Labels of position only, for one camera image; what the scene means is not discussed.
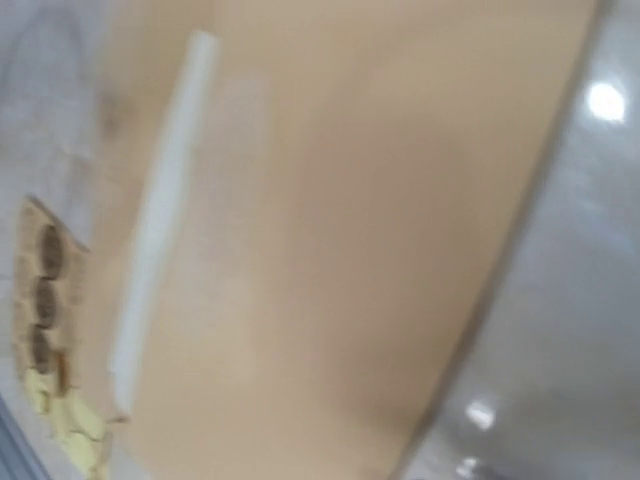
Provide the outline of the brown kraft envelope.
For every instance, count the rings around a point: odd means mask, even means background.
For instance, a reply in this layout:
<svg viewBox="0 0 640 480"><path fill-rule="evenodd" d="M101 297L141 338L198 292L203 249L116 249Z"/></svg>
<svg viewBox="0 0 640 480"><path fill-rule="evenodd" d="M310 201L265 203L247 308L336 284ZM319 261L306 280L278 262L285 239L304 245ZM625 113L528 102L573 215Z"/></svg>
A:
<svg viewBox="0 0 640 480"><path fill-rule="evenodd" d="M505 251L593 1L113 1L82 378L149 479L386 479ZM219 41L133 412L109 359L191 33Z"/></svg>

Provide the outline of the ornate bordered letter paper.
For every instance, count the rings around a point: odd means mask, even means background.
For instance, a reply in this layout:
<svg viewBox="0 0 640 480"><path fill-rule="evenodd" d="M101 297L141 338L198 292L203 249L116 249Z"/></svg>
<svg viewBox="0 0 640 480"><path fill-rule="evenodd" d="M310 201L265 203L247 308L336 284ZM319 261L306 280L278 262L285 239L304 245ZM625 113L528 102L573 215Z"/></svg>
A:
<svg viewBox="0 0 640 480"><path fill-rule="evenodd" d="M193 152L219 57L218 39L202 30L189 37L185 60L156 143L118 311L109 372L119 411L133 412L152 307L165 274L189 189Z"/></svg>

